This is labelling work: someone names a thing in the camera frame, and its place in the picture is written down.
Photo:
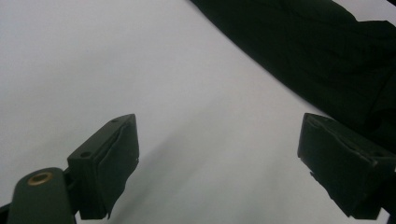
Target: dark fabric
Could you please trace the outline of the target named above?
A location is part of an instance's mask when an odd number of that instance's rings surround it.
[[[191,1],[306,101],[396,152],[392,24],[358,22],[331,0]]]
[[[396,0],[388,0],[388,2],[392,3],[394,6],[396,6]]]

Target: brass grommet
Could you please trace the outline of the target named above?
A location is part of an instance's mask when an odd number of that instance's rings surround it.
[[[29,178],[27,184],[30,186],[42,185],[52,179],[51,172],[43,172]]]

